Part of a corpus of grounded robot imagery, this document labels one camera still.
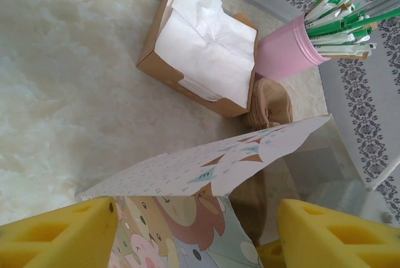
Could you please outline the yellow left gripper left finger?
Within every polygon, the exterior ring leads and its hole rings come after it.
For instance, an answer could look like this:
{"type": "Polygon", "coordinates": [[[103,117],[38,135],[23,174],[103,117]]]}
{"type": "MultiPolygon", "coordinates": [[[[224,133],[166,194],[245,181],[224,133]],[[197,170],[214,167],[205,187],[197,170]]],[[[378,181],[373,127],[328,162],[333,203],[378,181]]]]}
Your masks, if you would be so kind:
{"type": "Polygon", "coordinates": [[[1,267],[107,267],[118,214],[97,197],[1,226],[1,267]]]}

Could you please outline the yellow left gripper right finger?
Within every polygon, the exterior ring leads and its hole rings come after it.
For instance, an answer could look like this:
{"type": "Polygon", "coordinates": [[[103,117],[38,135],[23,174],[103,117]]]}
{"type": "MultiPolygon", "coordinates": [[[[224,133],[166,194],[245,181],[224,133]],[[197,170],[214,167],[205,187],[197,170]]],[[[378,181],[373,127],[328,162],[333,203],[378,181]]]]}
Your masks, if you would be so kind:
{"type": "Polygon", "coordinates": [[[399,229],[284,199],[279,239],[257,247],[264,267],[399,267],[399,229]]]}

